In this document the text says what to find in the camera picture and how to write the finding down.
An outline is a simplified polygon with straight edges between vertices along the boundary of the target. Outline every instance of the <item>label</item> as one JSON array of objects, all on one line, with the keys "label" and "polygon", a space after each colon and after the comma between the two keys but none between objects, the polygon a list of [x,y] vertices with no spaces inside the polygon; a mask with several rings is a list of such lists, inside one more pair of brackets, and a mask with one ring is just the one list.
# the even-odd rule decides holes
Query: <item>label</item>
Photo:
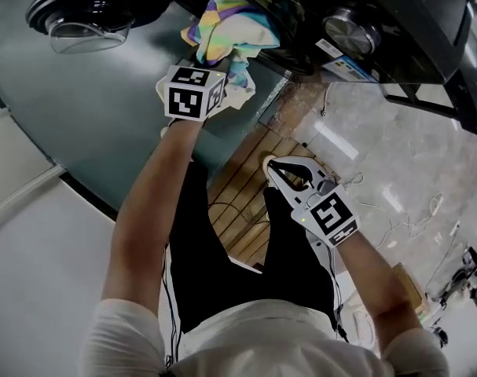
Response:
[{"label": "label", "polygon": [[374,78],[367,75],[349,57],[341,57],[324,64],[322,67],[348,82],[376,82]]},{"label": "label", "polygon": [[337,57],[341,57],[343,53],[341,53],[336,47],[331,45],[329,42],[327,42],[325,39],[319,40],[317,43],[315,43],[319,48],[324,50],[330,57],[336,59]]}]

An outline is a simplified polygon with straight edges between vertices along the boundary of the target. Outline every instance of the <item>rag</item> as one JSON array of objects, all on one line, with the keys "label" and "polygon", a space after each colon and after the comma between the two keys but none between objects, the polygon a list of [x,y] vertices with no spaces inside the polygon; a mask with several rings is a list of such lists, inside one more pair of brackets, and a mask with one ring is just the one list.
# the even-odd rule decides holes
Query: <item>rag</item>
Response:
[{"label": "rag", "polygon": [[201,64],[211,67],[231,55],[221,109],[240,109],[255,94],[248,58],[280,46],[274,24],[246,0],[210,0],[200,22],[182,30],[181,36],[191,46],[200,45],[196,59]]}]

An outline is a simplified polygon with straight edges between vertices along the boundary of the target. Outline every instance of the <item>black appliance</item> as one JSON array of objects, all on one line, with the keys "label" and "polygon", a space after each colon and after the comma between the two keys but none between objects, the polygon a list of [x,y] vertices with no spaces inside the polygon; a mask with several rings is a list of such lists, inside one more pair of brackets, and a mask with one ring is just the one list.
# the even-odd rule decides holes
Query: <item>black appliance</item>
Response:
[{"label": "black appliance", "polygon": [[[176,1],[201,16],[209,0],[36,0],[27,22],[62,53],[107,49],[131,27],[154,21]],[[269,14],[281,47],[260,60],[278,71],[331,71],[348,82],[398,83],[389,101],[460,121],[477,134],[474,0],[248,0]],[[423,83],[442,84],[453,108],[418,100]]]}]

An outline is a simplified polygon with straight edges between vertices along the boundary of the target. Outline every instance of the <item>wooden floor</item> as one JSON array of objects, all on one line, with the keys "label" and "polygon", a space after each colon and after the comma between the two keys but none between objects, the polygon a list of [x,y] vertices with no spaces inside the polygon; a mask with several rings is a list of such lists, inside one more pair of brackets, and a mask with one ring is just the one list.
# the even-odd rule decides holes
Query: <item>wooden floor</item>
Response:
[{"label": "wooden floor", "polygon": [[333,174],[302,145],[261,124],[245,138],[208,190],[208,214],[229,255],[251,266],[264,264],[270,238],[262,160],[271,154],[315,158]]}]

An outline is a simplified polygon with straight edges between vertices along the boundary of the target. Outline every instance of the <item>fiducial marker cube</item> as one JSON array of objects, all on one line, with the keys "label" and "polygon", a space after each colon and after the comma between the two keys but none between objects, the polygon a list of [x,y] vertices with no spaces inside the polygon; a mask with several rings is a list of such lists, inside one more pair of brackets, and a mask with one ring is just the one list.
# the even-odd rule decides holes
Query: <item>fiducial marker cube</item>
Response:
[{"label": "fiducial marker cube", "polygon": [[170,66],[165,83],[165,115],[205,121],[224,95],[226,73],[195,67]]}]

